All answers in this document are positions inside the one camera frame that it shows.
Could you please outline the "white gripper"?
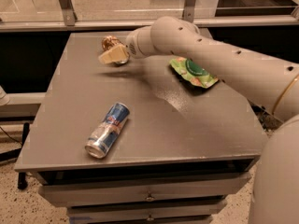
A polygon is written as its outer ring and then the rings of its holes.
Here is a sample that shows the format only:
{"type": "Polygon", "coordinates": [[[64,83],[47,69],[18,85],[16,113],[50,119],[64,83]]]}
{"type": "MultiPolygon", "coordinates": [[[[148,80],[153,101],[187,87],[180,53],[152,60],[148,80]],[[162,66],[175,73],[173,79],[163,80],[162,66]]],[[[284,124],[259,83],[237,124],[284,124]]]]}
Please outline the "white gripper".
{"type": "Polygon", "coordinates": [[[156,49],[151,41],[150,30],[151,27],[146,26],[132,31],[126,37],[126,47],[123,44],[112,47],[98,57],[99,62],[102,64],[126,63],[129,60],[129,54],[137,59],[155,55],[156,49]]]}

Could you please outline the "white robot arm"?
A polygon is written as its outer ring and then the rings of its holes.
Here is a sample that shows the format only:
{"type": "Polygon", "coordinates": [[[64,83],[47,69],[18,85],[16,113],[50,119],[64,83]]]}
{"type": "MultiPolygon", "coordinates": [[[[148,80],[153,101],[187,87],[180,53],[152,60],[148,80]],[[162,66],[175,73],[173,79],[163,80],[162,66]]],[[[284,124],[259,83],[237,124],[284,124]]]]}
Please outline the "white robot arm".
{"type": "Polygon", "coordinates": [[[204,37],[194,24],[173,17],[132,31],[99,61],[170,54],[193,60],[282,122],[257,165],[249,224],[298,224],[299,65],[204,37]]]}

